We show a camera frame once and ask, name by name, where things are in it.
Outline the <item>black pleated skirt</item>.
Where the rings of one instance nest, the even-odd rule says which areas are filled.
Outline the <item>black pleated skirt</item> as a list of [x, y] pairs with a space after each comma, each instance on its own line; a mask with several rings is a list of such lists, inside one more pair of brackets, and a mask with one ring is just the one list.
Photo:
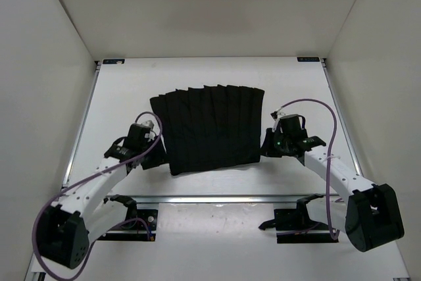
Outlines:
[[259, 162], [263, 99], [262, 89], [232, 85], [176, 89], [151, 98], [162, 121], [171, 175]]

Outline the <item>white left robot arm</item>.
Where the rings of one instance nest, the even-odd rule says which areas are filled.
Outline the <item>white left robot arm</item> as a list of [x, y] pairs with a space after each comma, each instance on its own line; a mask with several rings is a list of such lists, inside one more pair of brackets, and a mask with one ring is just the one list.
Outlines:
[[74, 269], [97, 238], [119, 224], [134, 225], [135, 200], [111, 191], [137, 167], [148, 169], [165, 163], [165, 155], [153, 122], [133, 123], [127, 136], [106, 150], [93, 177], [69, 186], [37, 216], [33, 228], [37, 256]]

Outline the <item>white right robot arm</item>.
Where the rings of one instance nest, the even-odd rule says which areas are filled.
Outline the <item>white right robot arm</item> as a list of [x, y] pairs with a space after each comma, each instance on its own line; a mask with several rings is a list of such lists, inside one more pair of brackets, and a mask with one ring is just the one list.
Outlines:
[[319, 175], [341, 198], [333, 202], [327, 194], [314, 193], [297, 200], [295, 209], [262, 223], [260, 230], [287, 229], [299, 232], [318, 223], [344, 232], [351, 244], [366, 252], [401, 239], [404, 226], [395, 190], [387, 184], [375, 184], [353, 172], [340, 158], [329, 153], [326, 143], [308, 136], [301, 115], [272, 113], [273, 128], [266, 131], [261, 152], [265, 157], [294, 157]]

